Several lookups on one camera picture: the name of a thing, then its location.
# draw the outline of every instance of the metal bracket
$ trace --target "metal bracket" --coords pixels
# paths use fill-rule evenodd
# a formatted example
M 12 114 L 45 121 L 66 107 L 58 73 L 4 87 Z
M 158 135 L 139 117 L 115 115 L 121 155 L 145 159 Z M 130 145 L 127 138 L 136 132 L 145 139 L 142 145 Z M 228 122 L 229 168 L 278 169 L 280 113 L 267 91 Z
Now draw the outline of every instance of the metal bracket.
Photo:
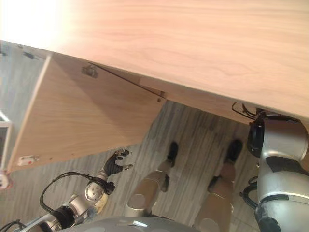
M 98 72 L 96 67 L 93 64 L 88 65 L 87 67 L 82 67 L 82 73 L 93 78 L 98 77 Z

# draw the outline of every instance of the gray floor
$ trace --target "gray floor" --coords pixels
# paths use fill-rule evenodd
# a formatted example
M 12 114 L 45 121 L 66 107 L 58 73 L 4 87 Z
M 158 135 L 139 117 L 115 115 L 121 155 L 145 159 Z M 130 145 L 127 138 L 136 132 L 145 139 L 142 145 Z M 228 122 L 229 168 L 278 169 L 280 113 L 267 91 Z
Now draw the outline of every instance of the gray floor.
M 175 140 L 180 151 L 170 175 L 167 193 L 161 193 L 153 213 L 192 225 L 203 199 L 207 185 L 220 170 L 227 146 L 234 138 L 246 142 L 249 127 L 219 116 L 208 114 L 184 105 L 167 102 L 154 121 L 141 144 L 128 147 L 132 153 L 125 163 L 134 169 L 111 178 L 117 185 L 103 212 L 97 220 L 122 214 L 124 203 L 137 183 L 165 159 L 169 143 Z M 42 189 L 55 176 L 66 171 L 95 174 L 113 151 L 103 152 L 63 163 L 12 173 L 14 186 L 0 193 L 0 223 L 21 219 L 27 222 L 44 211 L 39 197 Z M 234 213 L 231 232 L 257 232 L 253 210 L 239 197 L 239 191 L 254 176 L 256 158 L 244 146 L 236 168 Z M 52 186 L 45 201 L 51 207 L 59 206 L 73 192 L 82 192 L 86 180 L 68 177 Z

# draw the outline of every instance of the wooden cabinet door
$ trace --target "wooden cabinet door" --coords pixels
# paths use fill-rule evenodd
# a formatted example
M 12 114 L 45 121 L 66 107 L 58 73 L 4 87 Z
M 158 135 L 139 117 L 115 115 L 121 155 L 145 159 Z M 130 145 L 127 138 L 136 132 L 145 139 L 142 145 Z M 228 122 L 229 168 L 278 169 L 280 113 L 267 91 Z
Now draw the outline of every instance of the wooden cabinet door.
M 8 170 L 65 161 L 142 141 L 165 100 L 89 63 L 61 54 L 47 59 Z M 33 164 L 18 161 L 33 156 Z

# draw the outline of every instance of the black cable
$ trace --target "black cable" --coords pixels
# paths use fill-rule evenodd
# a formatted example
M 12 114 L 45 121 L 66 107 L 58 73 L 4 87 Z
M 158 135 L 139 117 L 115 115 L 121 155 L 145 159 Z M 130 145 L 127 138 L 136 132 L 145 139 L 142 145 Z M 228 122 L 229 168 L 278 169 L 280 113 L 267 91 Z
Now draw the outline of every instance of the black cable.
M 53 184 L 55 183 L 56 181 L 58 181 L 59 179 L 61 178 L 64 178 L 64 177 L 67 177 L 67 176 L 72 176 L 72 175 L 79 175 L 79 176 L 82 176 L 82 177 L 85 177 L 87 178 L 89 181 L 91 182 L 95 182 L 96 184 L 98 185 L 102 185 L 101 182 L 98 182 L 97 180 L 94 179 L 93 176 L 90 176 L 88 174 L 82 174 L 82 173 L 78 173 L 78 172 L 67 172 L 67 173 L 63 173 L 61 175 L 59 175 L 58 177 L 56 177 L 55 179 L 52 180 L 51 183 L 49 183 L 45 188 L 44 190 L 42 191 L 42 194 L 40 196 L 40 205 L 41 207 L 46 210 L 47 212 L 49 213 L 52 213 L 53 212 L 53 209 L 49 206 L 47 206 L 45 203 L 44 203 L 44 194 L 46 193 L 47 189 Z
M 243 198 L 243 200 L 245 201 L 245 203 L 250 206 L 252 209 L 256 209 L 257 208 L 257 203 L 254 202 L 250 197 L 249 197 L 249 193 L 257 190 L 257 186 L 256 185 L 249 185 L 247 186 L 242 193 L 240 193 L 240 196 Z
M 255 181 L 256 179 L 257 176 L 250 178 L 248 181 L 249 185 L 243 190 L 243 192 L 239 193 L 239 195 L 243 198 L 245 203 L 254 210 L 256 209 L 258 204 L 249 197 L 249 193 L 254 190 L 257 190 L 257 181 Z
M 250 114 L 252 114 L 252 113 L 251 113 L 248 109 L 247 109 L 247 111 L 244 111 L 246 114 L 244 114 L 244 113 L 239 112 L 238 110 L 236 110 L 236 109 L 234 108 L 234 106 L 235 106 L 236 104 L 237 104 L 237 101 L 234 102 L 233 105 L 232 105 L 232 110 L 233 110 L 234 112 L 236 112 L 237 114 L 242 115 L 242 116 L 244 116 L 244 117 L 246 117 L 246 118 L 255 120 L 255 117 L 254 117 L 253 115 L 250 115 Z
M 252 177 L 252 178 L 250 178 L 250 179 L 248 180 L 248 184 L 249 184 L 249 185 L 257 185 L 257 181 L 253 182 L 253 181 L 256 180 L 256 179 L 257 179 L 257 175 L 254 176 L 254 177 Z
M 26 226 L 20 222 L 19 219 L 12 221 L 6 225 L 4 225 L 1 229 L 0 232 L 7 232 L 12 226 L 14 225 L 18 225 L 19 229 L 22 230 L 23 228 L 25 228 Z
M 250 112 L 250 111 L 247 109 L 247 107 L 245 106 L 245 104 L 242 104 L 242 110 L 243 110 L 244 113 L 246 113 L 246 114 L 248 114 L 248 115 L 251 115 L 251 116 L 253 116 L 253 117 L 256 117 L 256 114 Z

